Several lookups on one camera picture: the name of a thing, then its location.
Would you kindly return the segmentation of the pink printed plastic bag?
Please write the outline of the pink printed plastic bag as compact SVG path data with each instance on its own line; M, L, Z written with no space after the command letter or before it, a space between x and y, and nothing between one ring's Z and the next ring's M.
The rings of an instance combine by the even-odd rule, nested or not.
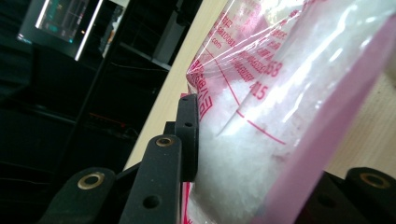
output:
M187 73L186 224L292 224L396 41L396 0L228 0Z

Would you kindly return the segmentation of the dark monitor screen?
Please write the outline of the dark monitor screen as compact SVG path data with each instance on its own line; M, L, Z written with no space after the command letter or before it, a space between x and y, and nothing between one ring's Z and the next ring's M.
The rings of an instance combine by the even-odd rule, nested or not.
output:
M78 61L105 0L32 0L17 39Z

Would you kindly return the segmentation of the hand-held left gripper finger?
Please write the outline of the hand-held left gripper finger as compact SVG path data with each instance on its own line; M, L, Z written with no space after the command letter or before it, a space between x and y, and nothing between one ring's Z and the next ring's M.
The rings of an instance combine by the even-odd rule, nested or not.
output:
M198 171L198 116L197 95L185 95L178 101L176 120L167 121L163 130L165 134L173 134L181 140L181 179L183 182L193 182Z

